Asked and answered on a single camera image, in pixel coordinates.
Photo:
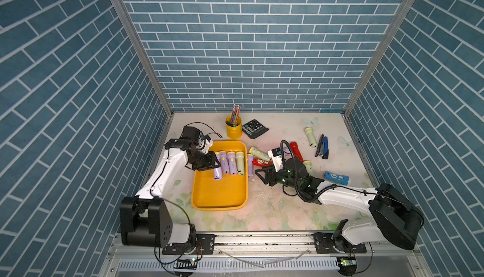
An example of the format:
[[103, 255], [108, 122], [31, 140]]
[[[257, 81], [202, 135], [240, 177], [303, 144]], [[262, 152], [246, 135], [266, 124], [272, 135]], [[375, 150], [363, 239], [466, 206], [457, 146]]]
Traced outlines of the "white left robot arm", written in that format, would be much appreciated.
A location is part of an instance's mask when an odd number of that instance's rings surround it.
[[164, 145], [161, 160], [147, 183], [120, 204], [120, 234], [123, 245], [166, 248], [187, 253], [195, 248], [196, 230], [191, 222], [177, 224], [167, 204], [176, 177], [184, 169], [209, 171], [220, 167], [210, 151], [213, 140], [193, 126], [185, 126], [177, 139]]

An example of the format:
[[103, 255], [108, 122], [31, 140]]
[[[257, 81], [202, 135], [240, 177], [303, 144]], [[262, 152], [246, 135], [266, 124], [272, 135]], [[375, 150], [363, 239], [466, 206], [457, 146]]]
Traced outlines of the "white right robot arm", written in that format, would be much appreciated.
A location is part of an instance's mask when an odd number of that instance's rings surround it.
[[292, 158], [279, 169], [266, 166], [255, 170], [266, 185], [292, 187], [295, 196], [306, 203], [340, 206], [362, 213], [359, 220], [343, 219], [331, 235], [330, 243], [338, 253], [351, 253], [366, 242], [389, 242], [414, 249], [424, 225], [423, 213], [390, 184], [379, 187], [351, 187], [310, 175], [306, 166]]

